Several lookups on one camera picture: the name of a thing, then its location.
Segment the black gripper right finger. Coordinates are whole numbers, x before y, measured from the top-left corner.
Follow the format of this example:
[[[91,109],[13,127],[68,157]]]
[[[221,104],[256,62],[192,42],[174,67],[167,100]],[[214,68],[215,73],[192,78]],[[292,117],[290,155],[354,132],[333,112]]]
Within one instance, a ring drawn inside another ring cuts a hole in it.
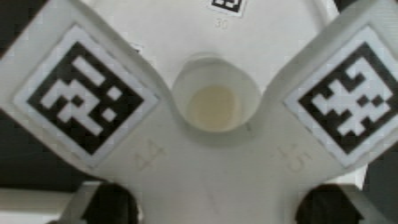
[[[302,199],[295,223],[386,224],[386,216],[356,185],[324,184]]]

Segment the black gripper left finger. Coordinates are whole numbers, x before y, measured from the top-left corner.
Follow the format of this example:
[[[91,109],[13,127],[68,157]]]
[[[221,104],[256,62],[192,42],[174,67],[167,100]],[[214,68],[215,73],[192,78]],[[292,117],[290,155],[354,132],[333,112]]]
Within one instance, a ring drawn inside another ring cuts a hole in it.
[[[118,184],[86,182],[63,212],[61,224],[139,224],[137,215],[128,190]]]

